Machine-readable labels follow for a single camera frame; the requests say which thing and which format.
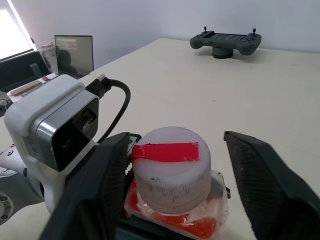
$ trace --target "camera housing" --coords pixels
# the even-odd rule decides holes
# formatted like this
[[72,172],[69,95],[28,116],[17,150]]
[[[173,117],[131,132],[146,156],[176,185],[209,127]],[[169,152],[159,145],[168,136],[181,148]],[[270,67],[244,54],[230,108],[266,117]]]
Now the camera housing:
[[60,75],[15,102],[4,123],[25,165],[42,183],[53,212],[65,179],[96,145],[99,97],[71,76]]

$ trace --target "plastic bag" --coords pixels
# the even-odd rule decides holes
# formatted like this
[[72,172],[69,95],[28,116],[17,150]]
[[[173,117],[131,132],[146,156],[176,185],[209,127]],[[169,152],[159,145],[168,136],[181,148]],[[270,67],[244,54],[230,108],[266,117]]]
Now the plastic bag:
[[164,226],[196,240],[216,240],[228,217],[227,191],[221,173],[211,171],[211,189],[205,201],[189,212],[167,215],[151,209],[141,199],[135,180],[129,188],[124,209],[136,217]]

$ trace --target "controller stand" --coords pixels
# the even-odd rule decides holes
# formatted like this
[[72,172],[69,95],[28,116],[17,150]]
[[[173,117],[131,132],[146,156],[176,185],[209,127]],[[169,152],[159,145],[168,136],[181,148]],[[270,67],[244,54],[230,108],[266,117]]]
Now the controller stand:
[[228,59],[234,55],[232,48],[212,47],[212,56],[215,59]]

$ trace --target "white wall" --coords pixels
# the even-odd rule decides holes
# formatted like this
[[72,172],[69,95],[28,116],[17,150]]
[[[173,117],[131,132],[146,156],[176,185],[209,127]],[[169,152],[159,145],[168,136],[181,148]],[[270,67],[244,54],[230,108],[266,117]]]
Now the white wall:
[[190,39],[208,30],[246,34],[257,29],[261,46],[320,52],[319,0],[162,0],[164,36]]
[[160,37],[190,39],[208,30],[246,34],[261,46],[320,52],[319,0],[13,0],[39,46],[54,35],[93,35],[100,67]]
[[38,49],[54,35],[92,35],[98,68],[160,37],[146,0],[12,0]]

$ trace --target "black game controller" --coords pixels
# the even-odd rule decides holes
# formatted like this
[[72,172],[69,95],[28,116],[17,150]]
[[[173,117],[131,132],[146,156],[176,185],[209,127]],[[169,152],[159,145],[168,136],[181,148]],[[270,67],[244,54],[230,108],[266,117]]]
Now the black game controller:
[[227,59],[234,55],[234,49],[242,55],[251,55],[261,43],[261,35],[256,34],[256,29],[248,35],[215,33],[207,31],[190,39],[190,46],[199,49],[202,46],[212,47],[212,56],[216,59]]

